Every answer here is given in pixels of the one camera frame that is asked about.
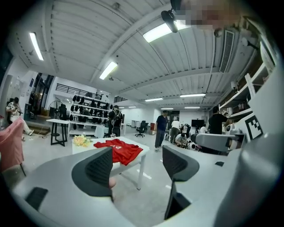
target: pink cloth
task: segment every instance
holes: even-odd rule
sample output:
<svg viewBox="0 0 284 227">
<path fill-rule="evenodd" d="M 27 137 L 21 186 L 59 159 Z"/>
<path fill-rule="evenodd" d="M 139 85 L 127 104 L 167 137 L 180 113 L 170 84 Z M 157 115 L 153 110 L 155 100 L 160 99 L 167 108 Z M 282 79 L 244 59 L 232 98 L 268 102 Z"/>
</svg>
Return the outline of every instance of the pink cloth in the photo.
<svg viewBox="0 0 284 227">
<path fill-rule="evenodd" d="M 0 132 L 1 172 L 24 161 L 22 147 L 23 119 L 19 117 Z"/>
</svg>

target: white tape on floor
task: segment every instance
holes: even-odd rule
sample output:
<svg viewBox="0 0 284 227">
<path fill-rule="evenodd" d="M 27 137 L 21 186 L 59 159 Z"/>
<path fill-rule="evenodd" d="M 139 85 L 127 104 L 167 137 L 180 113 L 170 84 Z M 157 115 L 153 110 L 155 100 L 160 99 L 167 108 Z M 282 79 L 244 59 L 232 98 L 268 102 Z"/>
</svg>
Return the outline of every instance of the white tape on floor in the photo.
<svg viewBox="0 0 284 227">
<path fill-rule="evenodd" d="M 152 179 L 152 177 L 148 176 L 147 174 L 143 173 L 143 176 L 147 177 L 148 179 Z"/>
</svg>

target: air vent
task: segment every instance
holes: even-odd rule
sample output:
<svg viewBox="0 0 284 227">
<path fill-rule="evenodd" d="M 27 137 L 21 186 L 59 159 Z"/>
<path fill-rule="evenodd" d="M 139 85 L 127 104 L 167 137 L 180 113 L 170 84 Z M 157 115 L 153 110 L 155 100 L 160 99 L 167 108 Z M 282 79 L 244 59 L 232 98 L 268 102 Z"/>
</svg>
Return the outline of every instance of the air vent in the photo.
<svg viewBox="0 0 284 227">
<path fill-rule="evenodd" d="M 220 65 L 220 72 L 225 73 L 228 67 L 228 63 L 231 57 L 233 42 L 235 34 L 231 31 L 225 31 L 225 42 L 223 57 Z"/>
</svg>

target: metal railing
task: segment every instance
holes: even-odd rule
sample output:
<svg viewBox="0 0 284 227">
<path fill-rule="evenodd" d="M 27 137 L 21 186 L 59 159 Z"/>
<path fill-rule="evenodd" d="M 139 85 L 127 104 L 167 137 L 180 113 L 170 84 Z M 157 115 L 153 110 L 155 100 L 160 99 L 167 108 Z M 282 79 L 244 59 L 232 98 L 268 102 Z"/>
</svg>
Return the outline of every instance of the metal railing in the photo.
<svg viewBox="0 0 284 227">
<path fill-rule="evenodd" d="M 66 85 L 60 84 L 60 83 L 57 84 L 56 90 L 61 91 L 61 92 L 65 92 L 65 93 L 68 93 L 68 94 L 88 96 L 90 98 L 102 100 L 102 96 L 99 95 L 99 94 L 95 94 L 95 93 L 92 93 L 92 92 L 89 92 L 89 91 L 86 91 L 86 90 L 81 90 L 81 89 L 78 89 L 78 88 L 66 86 Z"/>
<path fill-rule="evenodd" d="M 122 101 L 125 101 L 125 100 L 127 100 L 126 98 L 123 98 L 123 97 L 119 97 L 119 96 L 116 96 L 115 98 L 114 98 L 114 102 L 122 102 Z"/>
</svg>

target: standing fan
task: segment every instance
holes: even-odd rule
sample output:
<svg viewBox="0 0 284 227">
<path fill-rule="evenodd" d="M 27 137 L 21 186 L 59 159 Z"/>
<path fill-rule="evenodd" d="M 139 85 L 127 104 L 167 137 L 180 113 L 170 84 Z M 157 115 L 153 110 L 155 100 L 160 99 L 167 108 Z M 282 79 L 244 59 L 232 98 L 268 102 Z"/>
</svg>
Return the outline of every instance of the standing fan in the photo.
<svg viewBox="0 0 284 227">
<path fill-rule="evenodd" d="M 59 107 L 63 104 L 61 101 L 53 101 L 49 107 L 48 107 L 48 112 L 49 116 L 51 118 L 57 118 L 57 115 L 59 115 Z"/>
</svg>

